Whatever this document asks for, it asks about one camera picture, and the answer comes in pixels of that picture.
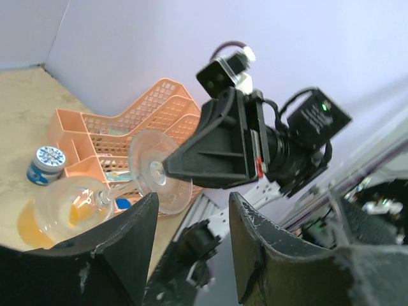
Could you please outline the clear wine glass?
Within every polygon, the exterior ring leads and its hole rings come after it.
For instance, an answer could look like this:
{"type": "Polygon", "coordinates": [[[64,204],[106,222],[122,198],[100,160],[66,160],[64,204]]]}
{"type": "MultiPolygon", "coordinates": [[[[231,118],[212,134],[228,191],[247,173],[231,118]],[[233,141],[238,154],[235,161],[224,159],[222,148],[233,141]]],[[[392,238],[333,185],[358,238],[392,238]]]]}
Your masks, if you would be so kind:
{"type": "Polygon", "coordinates": [[[191,181],[171,178],[164,170],[164,160],[178,147],[167,134],[145,129],[135,135],[128,151],[129,181],[109,188],[92,177],[66,177],[47,186],[36,201],[47,204],[84,201],[99,212],[96,226],[113,217],[116,199],[133,191],[140,196],[156,193],[160,213],[178,214],[189,204],[193,191],[191,181]]]}

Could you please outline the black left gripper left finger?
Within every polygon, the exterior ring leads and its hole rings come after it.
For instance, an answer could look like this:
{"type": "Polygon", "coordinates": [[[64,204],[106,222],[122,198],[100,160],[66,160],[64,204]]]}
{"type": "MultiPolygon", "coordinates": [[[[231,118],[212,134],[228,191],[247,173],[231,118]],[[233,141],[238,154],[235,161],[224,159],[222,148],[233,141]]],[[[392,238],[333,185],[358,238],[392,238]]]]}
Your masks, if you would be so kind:
{"type": "Polygon", "coordinates": [[[157,225],[155,193],[45,250],[1,248],[1,305],[141,305],[157,225]]]}

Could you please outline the yellow plastic wine glass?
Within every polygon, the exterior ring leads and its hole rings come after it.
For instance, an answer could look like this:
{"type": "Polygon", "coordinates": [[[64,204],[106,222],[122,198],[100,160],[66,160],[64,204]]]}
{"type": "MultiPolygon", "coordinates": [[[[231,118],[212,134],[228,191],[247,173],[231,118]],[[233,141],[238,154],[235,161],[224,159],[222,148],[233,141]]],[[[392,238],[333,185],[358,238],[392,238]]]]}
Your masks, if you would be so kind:
{"type": "Polygon", "coordinates": [[[33,200],[18,217],[18,233],[30,247],[50,249],[95,227],[98,214],[97,209],[84,201],[47,204],[33,200]]]}

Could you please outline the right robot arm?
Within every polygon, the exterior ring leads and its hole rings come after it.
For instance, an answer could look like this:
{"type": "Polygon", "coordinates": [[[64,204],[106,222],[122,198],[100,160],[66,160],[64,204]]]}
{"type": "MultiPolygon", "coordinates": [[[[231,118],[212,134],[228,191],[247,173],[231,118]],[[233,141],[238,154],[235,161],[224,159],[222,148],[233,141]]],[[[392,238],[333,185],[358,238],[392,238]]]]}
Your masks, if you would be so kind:
{"type": "Polygon", "coordinates": [[[192,136],[163,162],[165,174],[210,189],[230,189],[265,177],[292,197],[324,172],[332,138],[351,117],[321,89],[301,91],[288,117],[260,91],[228,87],[206,102],[192,136]]]}

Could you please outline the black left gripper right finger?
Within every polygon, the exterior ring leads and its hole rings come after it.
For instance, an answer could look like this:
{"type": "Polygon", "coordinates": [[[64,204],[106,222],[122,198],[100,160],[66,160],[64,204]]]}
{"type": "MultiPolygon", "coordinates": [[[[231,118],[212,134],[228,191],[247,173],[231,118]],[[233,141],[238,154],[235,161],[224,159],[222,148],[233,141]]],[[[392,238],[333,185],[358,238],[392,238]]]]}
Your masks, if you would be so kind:
{"type": "Polygon", "coordinates": [[[306,242],[229,197],[238,302],[242,305],[407,305],[407,247],[306,242]]]}

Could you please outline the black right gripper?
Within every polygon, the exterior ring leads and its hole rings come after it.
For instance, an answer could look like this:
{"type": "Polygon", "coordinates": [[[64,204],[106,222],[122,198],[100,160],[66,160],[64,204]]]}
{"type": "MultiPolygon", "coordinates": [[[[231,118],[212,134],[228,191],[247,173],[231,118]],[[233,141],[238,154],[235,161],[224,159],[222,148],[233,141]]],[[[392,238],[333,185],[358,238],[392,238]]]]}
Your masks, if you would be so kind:
{"type": "Polygon", "coordinates": [[[228,189],[260,177],[271,161],[263,93],[233,87],[203,104],[196,131],[163,162],[166,174],[211,189],[228,189]]]}

